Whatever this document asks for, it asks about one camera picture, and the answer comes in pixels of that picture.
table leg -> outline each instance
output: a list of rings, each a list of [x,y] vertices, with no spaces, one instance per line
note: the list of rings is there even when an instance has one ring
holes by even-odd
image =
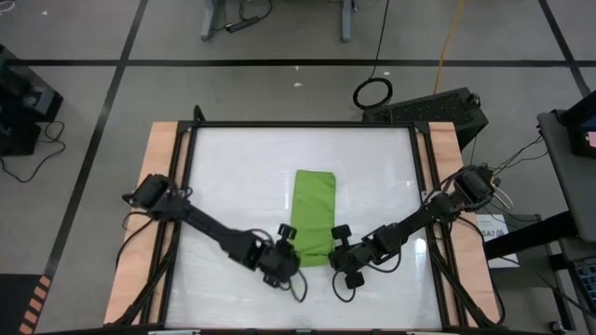
[[[203,42],[209,40],[213,34],[213,25],[215,24],[215,14],[217,13],[218,5],[220,5],[220,0],[205,0],[203,28],[201,29],[201,40]]]
[[[347,43],[352,38],[352,0],[342,2],[342,42]]]

green cloth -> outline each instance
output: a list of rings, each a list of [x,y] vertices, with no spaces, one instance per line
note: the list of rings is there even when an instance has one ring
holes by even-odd
[[[291,225],[297,230],[293,244],[300,256],[300,266],[329,264],[334,218],[335,176],[331,172],[298,170]]]

metal stand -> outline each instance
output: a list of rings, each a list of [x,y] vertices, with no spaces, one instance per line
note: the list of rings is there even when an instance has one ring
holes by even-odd
[[[205,0],[205,12],[203,13],[203,28],[201,29],[201,40],[206,42],[212,36],[215,29],[215,15],[222,0]]]
[[[354,0],[342,2],[342,42],[347,43],[352,39],[352,10],[356,11]]]
[[[575,235],[577,229],[574,218],[569,211],[565,211],[486,242],[484,253],[487,260],[492,260]]]

white paper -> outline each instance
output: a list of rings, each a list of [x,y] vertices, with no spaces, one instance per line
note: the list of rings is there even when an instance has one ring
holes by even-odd
[[[478,224],[478,228],[482,231],[484,241],[486,242],[509,233],[507,225],[504,224],[504,222],[505,218],[500,214],[476,214],[476,223]],[[507,255],[505,258],[512,261],[518,261],[518,256],[516,254]],[[488,266],[491,269],[518,267],[517,264],[501,260],[500,258],[488,261]]]

black floor line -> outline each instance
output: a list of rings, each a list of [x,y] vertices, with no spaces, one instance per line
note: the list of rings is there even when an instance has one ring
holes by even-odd
[[[596,60],[584,60],[594,66]],[[120,60],[13,60],[24,66],[118,66]],[[126,60],[126,66],[243,67],[243,66],[374,66],[374,60]],[[436,67],[438,60],[379,60],[379,66]],[[445,67],[567,67],[567,60],[446,60]]]
[[[579,92],[581,93],[582,97],[586,97],[589,95],[590,90],[584,77],[581,75],[579,71],[579,66],[577,65],[576,60],[574,59],[574,55],[571,53],[571,49],[567,45],[565,38],[562,35],[561,28],[559,28],[559,24],[555,20],[555,16],[552,14],[552,10],[550,10],[549,3],[547,0],[538,0],[542,11],[544,12],[547,21],[549,22],[550,29],[552,33],[555,35],[555,39],[559,44],[559,48],[561,49],[562,54],[565,57],[565,60],[569,63],[569,69],[571,70],[571,74],[573,75],[577,88],[579,88]]]
[[[148,0],[141,0],[139,7],[137,8],[134,21],[130,27],[129,36],[127,37],[127,41],[122,50],[122,55],[120,56],[120,61],[117,65],[117,68],[115,69],[112,83],[110,83],[105,101],[103,102],[102,111],[98,117],[95,129],[93,130],[93,135],[91,136],[87,153],[85,154],[85,159],[83,160],[83,166],[81,167],[78,177],[76,178],[76,184],[74,185],[71,198],[68,201],[68,206],[66,208],[66,212],[64,213],[64,217],[62,218],[60,230],[58,231],[58,235],[54,241],[54,246],[52,247],[52,250],[49,254],[49,259],[47,260],[46,270],[44,273],[50,278],[53,278],[56,274],[56,271],[58,270],[58,265],[60,264],[60,259],[64,251],[64,247],[66,246],[66,240],[73,226],[73,221],[75,220],[75,215],[81,202],[81,197],[85,191],[89,172],[91,171],[91,166],[93,165],[95,155],[100,146],[100,141],[102,140],[103,131],[108,121],[108,117],[112,111],[115,95],[118,91],[118,88],[120,87],[122,75],[124,74],[124,70],[126,68],[126,60],[130,56],[130,51],[132,50],[134,39],[137,36],[137,32],[139,31],[139,26],[141,25],[142,16],[147,7],[147,2]]]

